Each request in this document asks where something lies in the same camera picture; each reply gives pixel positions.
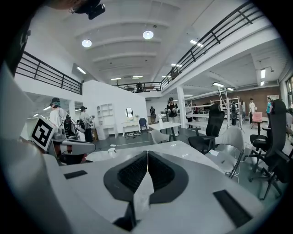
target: white pillar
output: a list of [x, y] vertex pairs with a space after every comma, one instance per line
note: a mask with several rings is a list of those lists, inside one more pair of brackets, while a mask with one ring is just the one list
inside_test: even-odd
[[69, 116], [76, 121], [74, 100], [69, 100], [68, 104], [69, 104]]
[[177, 87], [177, 95], [178, 95], [178, 108], [180, 109], [180, 122], [182, 128], [187, 128], [186, 126], [186, 108], [185, 108], [185, 100], [182, 85]]

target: white desk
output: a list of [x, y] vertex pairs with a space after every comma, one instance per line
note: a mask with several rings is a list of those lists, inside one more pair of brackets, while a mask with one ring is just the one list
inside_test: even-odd
[[116, 153], [108, 153], [108, 151], [92, 152], [87, 156], [87, 160], [93, 162], [103, 161], [127, 155], [130, 153], [141, 152], [144, 150], [151, 150], [163, 154], [169, 154], [179, 158], [183, 158], [185, 160], [201, 163], [224, 173], [223, 170], [221, 170], [214, 162], [208, 159], [205, 155], [203, 155], [201, 152], [197, 151], [195, 148], [192, 148], [190, 145], [182, 141], [172, 141], [162, 144], [146, 145], [128, 149], [117, 149]]
[[138, 121], [129, 121], [129, 122], [122, 122], [122, 130], [123, 130], [123, 136], [125, 135], [125, 128], [129, 126], [137, 126], [137, 130], [141, 132], [141, 127], [139, 126]]
[[163, 123], [156, 123], [149, 125], [150, 128], [158, 130], [162, 132], [161, 130], [165, 129], [167, 133], [167, 128], [170, 128], [172, 131], [173, 140], [176, 141], [176, 136], [174, 133], [174, 127], [181, 126], [181, 123], [175, 123], [175, 122], [163, 122]]

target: white partition wall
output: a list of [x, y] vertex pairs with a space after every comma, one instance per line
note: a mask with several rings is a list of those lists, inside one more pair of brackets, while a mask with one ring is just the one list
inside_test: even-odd
[[[122, 123], [126, 121], [125, 110], [128, 107], [132, 108], [134, 116], [139, 115], [138, 119], [147, 120], [145, 98], [121, 88], [91, 80], [83, 83], [82, 98], [87, 113], [96, 116], [95, 123], [98, 123], [97, 106], [112, 103], [118, 133], [123, 131]], [[137, 127], [129, 127], [127, 131], [137, 131]]]

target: white chair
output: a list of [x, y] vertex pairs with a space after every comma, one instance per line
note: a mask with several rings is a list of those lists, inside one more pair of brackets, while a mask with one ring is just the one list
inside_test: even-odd
[[238, 159], [236, 159], [236, 156], [233, 157], [221, 151], [218, 151], [217, 156], [211, 153], [206, 154], [206, 156], [217, 164], [226, 174], [229, 174], [229, 178], [232, 178], [244, 154], [244, 141], [241, 129], [237, 126], [230, 126], [221, 136], [215, 138], [215, 144], [231, 145], [239, 150], [240, 154]]
[[155, 129], [151, 131], [151, 135], [152, 135], [152, 140], [155, 144], [159, 144], [162, 141], [169, 141], [169, 138], [170, 138], [170, 135], [163, 134]]

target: gray floor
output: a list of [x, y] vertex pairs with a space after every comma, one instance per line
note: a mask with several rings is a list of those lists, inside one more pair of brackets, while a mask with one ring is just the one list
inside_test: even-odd
[[[195, 136], [195, 132], [191, 131], [189, 129], [184, 129], [184, 128], [179, 128], [180, 135], [177, 137], [177, 140], [183, 141], [187, 144], [188, 143], [188, 137], [190, 136]], [[251, 133], [246, 133], [244, 134], [244, 138], [249, 137]], [[150, 133], [148, 133], [146, 130], [143, 130], [142, 134], [140, 136], [135, 136], [135, 137], [126, 137], [122, 136], [121, 134], [115, 138], [115, 136], [110, 136], [106, 140], [99, 140], [94, 142], [96, 145], [96, 151], [105, 151], [110, 148], [111, 144], [116, 145], [116, 149], [127, 149], [127, 148], [133, 148], [133, 147], [139, 147], [139, 146], [145, 146], [145, 145], [152, 145], [152, 136]], [[237, 157], [239, 155], [238, 150], [236, 150], [232, 146], [224, 146], [220, 145], [217, 150], [220, 151], [226, 151], [233, 157]], [[252, 194], [254, 194], [256, 197], [263, 197], [268, 183], [263, 182], [263, 181], [258, 181], [254, 180], [252, 182], [248, 181], [248, 177], [251, 173], [251, 168], [252, 168], [252, 159], [248, 158], [245, 162], [242, 162], [240, 164], [240, 171], [239, 175], [239, 184], [246, 188], [248, 191], [250, 191]], [[285, 191], [286, 185], [278, 182], [280, 188]], [[262, 201], [265, 207], [269, 207], [273, 205], [275, 202], [278, 202], [279, 199], [276, 199], [277, 191], [274, 187], [271, 187], [266, 199]]]

